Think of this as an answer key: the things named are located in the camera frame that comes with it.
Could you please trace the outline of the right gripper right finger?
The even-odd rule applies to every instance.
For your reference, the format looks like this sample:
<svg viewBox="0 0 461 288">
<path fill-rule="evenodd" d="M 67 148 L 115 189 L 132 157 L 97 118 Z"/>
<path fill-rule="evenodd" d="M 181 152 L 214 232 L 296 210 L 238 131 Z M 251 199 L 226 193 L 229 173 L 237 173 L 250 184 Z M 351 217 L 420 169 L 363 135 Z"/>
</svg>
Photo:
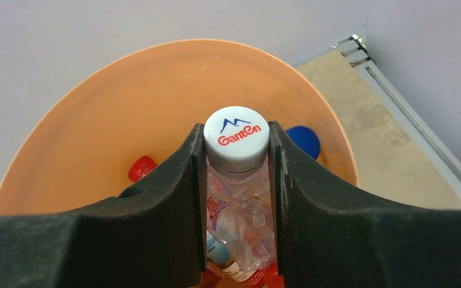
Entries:
<svg viewBox="0 0 461 288">
<path fill-rule="evenodd" d="M 286 287 L 461 287 L 461 210 L 364 191 L 270 126 L 278 273 Z"/>
</svg>

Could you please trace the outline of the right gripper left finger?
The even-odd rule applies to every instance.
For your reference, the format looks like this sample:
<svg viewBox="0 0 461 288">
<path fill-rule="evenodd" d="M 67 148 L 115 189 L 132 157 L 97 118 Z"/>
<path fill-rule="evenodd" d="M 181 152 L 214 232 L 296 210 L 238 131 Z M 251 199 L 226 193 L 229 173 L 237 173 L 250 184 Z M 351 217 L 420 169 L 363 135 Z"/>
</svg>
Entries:
<svg viewBox="0 0 461 288">
<path fill-rule="evenodd" d="M 203 125 L 119 196 L 0 216 L 0 287 L 190 287 L 206 268 Z"/>
</svg>

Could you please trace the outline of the large red label bottle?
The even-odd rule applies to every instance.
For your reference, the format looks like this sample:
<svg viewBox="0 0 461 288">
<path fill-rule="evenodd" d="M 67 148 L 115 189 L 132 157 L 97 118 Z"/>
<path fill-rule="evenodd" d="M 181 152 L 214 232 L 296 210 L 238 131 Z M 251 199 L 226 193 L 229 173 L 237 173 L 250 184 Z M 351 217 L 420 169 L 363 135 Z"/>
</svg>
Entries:
<svg viewBox="0 0 461 288">
<path fill-rule="evenodd" d="M 158 164 L 149 156 L 144 155 L 138 158 L 128 171 L 128 178 L 133 182 L 137 182 L 153 171 Z"/>
</svg>

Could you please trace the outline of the clear crushed water bottle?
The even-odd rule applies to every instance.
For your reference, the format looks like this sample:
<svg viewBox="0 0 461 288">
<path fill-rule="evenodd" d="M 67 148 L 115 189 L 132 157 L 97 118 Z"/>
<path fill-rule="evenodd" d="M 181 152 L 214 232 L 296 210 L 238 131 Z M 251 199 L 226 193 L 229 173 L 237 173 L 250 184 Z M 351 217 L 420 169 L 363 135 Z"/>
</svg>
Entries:
<svg viewBox="0 0 461 288">
<path fill-rule="evenodd" d="M 245 283 L 254 274 L 254 272 L 243 272 L 227 248 L 209 232 L 206 233 L 206 258 L 237 283 Z"/>
</svg>

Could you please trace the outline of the small blue label bottle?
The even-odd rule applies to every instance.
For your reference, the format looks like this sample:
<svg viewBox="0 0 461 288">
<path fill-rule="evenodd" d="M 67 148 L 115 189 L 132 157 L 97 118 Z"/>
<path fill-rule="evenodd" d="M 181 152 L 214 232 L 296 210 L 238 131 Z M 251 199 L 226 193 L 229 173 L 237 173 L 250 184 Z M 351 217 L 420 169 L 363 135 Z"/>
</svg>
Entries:
<svg viewBox="0 0 461 288">
<path fill-rule="evenodd" d="M 276 261 L 268 150 L 270 127 L 258 112 L 229 106 L 203 128 L 206 229 L 244 272 Z"/>
</svg>

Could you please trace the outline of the Pepsi bottle blue label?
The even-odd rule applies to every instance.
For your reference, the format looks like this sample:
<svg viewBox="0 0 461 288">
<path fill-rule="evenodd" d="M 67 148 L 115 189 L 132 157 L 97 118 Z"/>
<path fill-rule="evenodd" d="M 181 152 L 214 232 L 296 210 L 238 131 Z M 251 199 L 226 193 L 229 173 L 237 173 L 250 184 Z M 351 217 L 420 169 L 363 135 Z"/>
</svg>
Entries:
<svg viewBox="0 0 461 288">
<path fill-rule="evenodd" d="M 321 144 L 316 133 L 309 127 L 297 125 L 286 130 L 294 144 L 306 154 L 317 160 L 321 153 Z"/>
</svg>

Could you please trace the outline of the brown bottle red cap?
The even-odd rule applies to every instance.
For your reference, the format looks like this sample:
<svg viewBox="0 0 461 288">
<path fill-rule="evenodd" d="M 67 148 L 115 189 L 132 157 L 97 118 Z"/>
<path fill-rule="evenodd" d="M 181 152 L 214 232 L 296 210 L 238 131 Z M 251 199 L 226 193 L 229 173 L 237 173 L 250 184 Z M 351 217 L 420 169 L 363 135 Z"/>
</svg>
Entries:
<svg viewBox="0 0 461 288">
<path fill-rule="evenodd" d="M 198 287 L 284 287 L 283 277 L 277 272 L 277 264 L 273 263 L 265 269 L 243 272 L 236 263 L 228 268 L 220 269 L 216 264 L 208 262 L 206 271 L 202 273 L 202 281 Z"/>
</svg>

